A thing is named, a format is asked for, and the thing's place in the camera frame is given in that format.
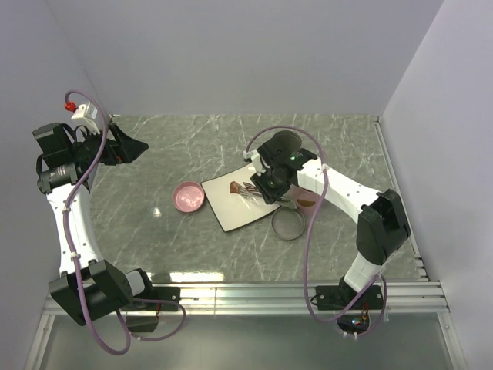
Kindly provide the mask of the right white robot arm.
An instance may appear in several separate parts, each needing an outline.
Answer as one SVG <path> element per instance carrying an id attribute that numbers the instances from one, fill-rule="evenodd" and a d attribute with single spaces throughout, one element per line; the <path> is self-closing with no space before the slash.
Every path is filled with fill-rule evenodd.
<path id="1" fill-rule="evenodd" d="M 309 190 L 349 216 L 357 227 L 354 258 L 340 279 L 339 297 L 349 308 L 367 299 L 367 284 L 411 236 L 400 195 L 375 190 L 337 172 L 301 146 L 300 137 L 281 131 L 243 158 L 253 164 L 251 180 L 266 204 L 279 203 L 291 187 Z"/>

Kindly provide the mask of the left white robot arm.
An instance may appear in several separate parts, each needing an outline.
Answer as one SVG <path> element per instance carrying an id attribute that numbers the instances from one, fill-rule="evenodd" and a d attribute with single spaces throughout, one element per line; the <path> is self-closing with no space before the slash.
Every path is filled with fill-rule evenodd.
<path id="1" fill-rule="evenodd" d="M 37 187 L 52 208 L 59 235 L 60 276 L 49 283 L 51 297 L 81 326 L 86 323 L 83 304 L 93 321 L 129 304 L 151 308 L 156 291 L 146 273 L 140 268 L 123 273 L 102 257 L 92 229 L 89 182 L 77 184 L 102 145 L 102 135 L 85 132 L 78 141 L 69 125 L 50 123 L 33 136 L 42 150 L 36 160 Z M 84 288 L 84 301 L 78 276 L 92 281 Z"/>

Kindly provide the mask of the metal tongs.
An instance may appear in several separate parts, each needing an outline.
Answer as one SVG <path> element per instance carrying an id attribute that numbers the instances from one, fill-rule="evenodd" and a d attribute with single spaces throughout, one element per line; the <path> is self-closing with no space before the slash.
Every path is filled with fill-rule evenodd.
<path id="1" fill-rule="evenodd" d="M 251 184 L 250 183 L 243 182 L 243 183 L 239 183 L 239 185 L 241 186 L 241 193 L 238 195 L 240 195 L 241 197 L 246 198 L 246 199 L 252 198 L 252 199 L 257 199 L 257 200 L 263 200 L 263 198 L 261 196 L 258 196 L 258 195 L 251 192 L 251 190 L 250 190 Z"/>

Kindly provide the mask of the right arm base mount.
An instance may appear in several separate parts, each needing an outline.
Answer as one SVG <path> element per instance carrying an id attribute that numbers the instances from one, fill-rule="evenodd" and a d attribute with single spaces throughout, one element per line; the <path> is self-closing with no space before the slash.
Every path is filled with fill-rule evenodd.
<path id="1" fill-rule="evenodd" d="M 343 311 L 357 296 L 349 288 L 335 285 L 318 285 L 310 303 L 318 311 Z M 348 309 L 354 314 L 345 313 L 336 320 L 337 327 L 345 336 L 359 338 L 367 335 L 384 319 L 387 306 L 387 289 L 371 285 Z"/>

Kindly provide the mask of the brown meat piece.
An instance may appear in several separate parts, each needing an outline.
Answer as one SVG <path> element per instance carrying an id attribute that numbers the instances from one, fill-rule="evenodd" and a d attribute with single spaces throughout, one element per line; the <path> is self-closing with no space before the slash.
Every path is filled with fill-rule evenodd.
<path id="1" fill-rule="evenodd" d="M 235 193 L 235 194 L 241 193 L 241 186 L 236 181 L 232 181 L 230 183 L 230 193 Z"/>

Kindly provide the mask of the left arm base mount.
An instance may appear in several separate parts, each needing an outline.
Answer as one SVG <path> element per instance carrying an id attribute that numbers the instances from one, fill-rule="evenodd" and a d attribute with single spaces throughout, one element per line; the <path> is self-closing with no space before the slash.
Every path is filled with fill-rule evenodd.
<path id="1" fill-rule="evenodd" d="M 157 287 L 144 298 L 179 303 L 181 290 L 178 287 Z M 125 318 L 126 326 L 131 333 L 154 333 L 158 324 L 164 321 L 163 315 L 168 312 L 181 312 L 175 304 L 149 303 L 134 301 L 120 310 Z"/>

